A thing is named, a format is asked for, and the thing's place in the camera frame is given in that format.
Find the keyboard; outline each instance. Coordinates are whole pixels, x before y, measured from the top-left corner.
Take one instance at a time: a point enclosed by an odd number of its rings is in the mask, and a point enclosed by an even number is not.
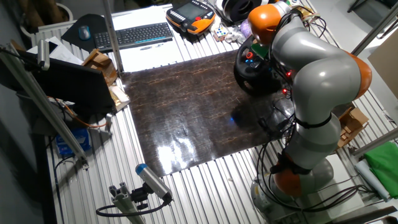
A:
[[[116,31],[119,48],[128,49],[172,40],[173,34],[166,22]],[[107,32],[94,34],[96,48],[100,52],[112,51]]]

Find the computer mouse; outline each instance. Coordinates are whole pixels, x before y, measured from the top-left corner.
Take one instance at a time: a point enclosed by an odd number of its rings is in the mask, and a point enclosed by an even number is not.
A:
[[[90,29],[88,26],[79,27],[79,38],[80,40],[88,40],[91,37]]]

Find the orange wire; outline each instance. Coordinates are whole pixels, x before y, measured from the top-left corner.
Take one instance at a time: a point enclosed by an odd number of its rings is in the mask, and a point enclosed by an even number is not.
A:
[[[100,128],[100,127],[103,127],[103,126],[105,126],[107,124],[107,123],[104,123],[104,124],[101,124],[101,125],[87,124],[86,122],[80,120],[65,103],[64,103],[64,105],[68,109],[69,113],[73,116],[73,118],[75,118],[77,121],[79,121],[80,123],[84,124],[85,126],[87,126],[89,128]]]

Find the orange handheld controller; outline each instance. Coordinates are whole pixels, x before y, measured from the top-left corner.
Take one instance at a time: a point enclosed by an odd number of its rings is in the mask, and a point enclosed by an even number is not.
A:
[[[201,34],[211,25],[215,16],[210,7],[195,0],[166,12],[166,18],[171,24],[191,34]]]

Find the black monitor screen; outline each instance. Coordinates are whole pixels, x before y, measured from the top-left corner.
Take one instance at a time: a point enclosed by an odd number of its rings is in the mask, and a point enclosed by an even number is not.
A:
[[[189,20],[195,20],[196,17],[202,15],[206,11],[198,6],[195,6],[192,3],[188,3],[177,9],[177,12],[182,16],[185,16]]]

